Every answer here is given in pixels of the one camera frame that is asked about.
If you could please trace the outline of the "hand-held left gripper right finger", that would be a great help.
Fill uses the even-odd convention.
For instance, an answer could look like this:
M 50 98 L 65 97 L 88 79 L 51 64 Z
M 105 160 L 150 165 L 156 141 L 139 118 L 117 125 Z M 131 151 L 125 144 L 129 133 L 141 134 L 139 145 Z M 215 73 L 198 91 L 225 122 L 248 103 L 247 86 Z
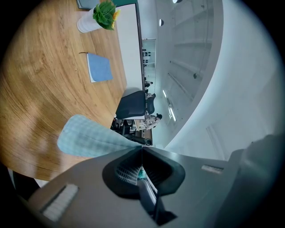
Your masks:
M 236 153 L 228 161 L 142 148 L 142 166 L 157 190 L 149 210 L 168 228 L 217 228 L 236 176 Z

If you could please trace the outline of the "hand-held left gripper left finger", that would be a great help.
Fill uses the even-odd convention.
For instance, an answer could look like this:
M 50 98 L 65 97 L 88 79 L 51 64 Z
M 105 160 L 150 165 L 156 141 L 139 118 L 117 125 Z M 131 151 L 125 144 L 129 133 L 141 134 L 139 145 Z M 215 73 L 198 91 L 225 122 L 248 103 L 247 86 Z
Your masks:
M 49 228 L 155 228 L 139 187 L 118 176 L 141 161 L 140 147 L 85 160 L 37 190 L 28 206 Z

